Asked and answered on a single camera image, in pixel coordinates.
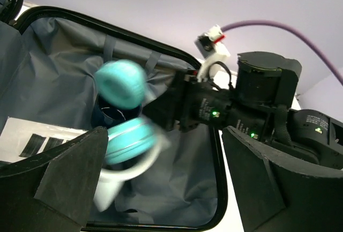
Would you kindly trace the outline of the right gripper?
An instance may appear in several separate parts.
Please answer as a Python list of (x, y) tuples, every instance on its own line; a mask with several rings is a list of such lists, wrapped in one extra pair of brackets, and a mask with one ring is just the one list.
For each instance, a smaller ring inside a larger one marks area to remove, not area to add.
[(233, 87), (211, 79), (198, 82), (196, 70), (177, 70), (167, 90), (144, 107), (144, 115), (165, 131), (188, 132), (199, 124), (221, 130), (229, 125)]

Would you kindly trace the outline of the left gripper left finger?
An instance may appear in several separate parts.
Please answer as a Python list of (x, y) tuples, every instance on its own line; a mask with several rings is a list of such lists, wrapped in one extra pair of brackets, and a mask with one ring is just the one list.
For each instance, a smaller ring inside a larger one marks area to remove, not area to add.
[(1, 167), (1, 231), (80, 231), (86, 226), (108, 144), (97, 127)]

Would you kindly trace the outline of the white packet with black strips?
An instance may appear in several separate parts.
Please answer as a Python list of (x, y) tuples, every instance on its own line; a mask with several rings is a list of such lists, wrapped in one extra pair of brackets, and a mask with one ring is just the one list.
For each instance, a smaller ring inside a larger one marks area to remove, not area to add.
[(1, 165), (47, 151), (85, 132), (9, 117), (1, 132)]

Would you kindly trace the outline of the black and white suitcase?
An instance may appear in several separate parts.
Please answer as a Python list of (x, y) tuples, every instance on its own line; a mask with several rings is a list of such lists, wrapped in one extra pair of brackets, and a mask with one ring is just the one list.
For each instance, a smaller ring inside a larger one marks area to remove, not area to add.
[[(74, 11), (1, 0), (1, 124), (9, 117), (76, 131), (92, 126), (94, 72), (127, 58), (147, 71), (148, 99), (161, 95), (177, 69), (200, 63), (177, 48)], [(206, 231), (227, 209), (219, 133), (206, 125), (169, 133), (172, 146), (127, 181), (104, 212), (92, 207), (85, 231)]]

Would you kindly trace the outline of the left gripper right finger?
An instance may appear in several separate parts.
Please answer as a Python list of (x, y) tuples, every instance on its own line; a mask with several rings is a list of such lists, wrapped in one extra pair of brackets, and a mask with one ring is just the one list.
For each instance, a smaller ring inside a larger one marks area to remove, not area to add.
[(244, 231), (342, 231), (342, 171), (222, 131)]

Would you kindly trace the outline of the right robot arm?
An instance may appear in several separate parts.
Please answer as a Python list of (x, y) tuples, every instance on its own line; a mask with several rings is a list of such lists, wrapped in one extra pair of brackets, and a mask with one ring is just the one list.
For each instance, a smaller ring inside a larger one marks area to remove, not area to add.
[(342, 168), (342, 123), (319, 111), (292, 109), (302, 67), (295, 59), (254, 51), (238, 55), (238, 74), (228, 87), (205, 72), (176, 71), (168, 89), (143, 108), (166, 131), (198, 124), (232, 126), (248, 137), (324, 167)]

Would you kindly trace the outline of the teal white headphones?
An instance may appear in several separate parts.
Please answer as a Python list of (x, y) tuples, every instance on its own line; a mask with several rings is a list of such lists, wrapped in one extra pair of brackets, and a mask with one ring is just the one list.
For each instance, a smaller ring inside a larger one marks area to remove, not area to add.
[(113, 203), (123, 184), (147, 171), (170, 146), (165, 133), (140, 115), (146, 73), (137, 63), (110, 61), (94, 74), (98, 95), (92, 126), (104, 126), (108, 144), (94, 195), (99, 212)]

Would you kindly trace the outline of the dark blue cup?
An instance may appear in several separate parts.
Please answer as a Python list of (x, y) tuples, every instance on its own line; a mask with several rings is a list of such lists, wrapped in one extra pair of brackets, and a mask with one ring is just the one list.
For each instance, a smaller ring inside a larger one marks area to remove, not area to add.
[(92, 128), (104, 126), (109, 129), (138, 117), (140, 113), (141, 105), (133, 109), (121, 109), (112, 106), (100, 95), (97, 95), (91, 115), (91, 126)]

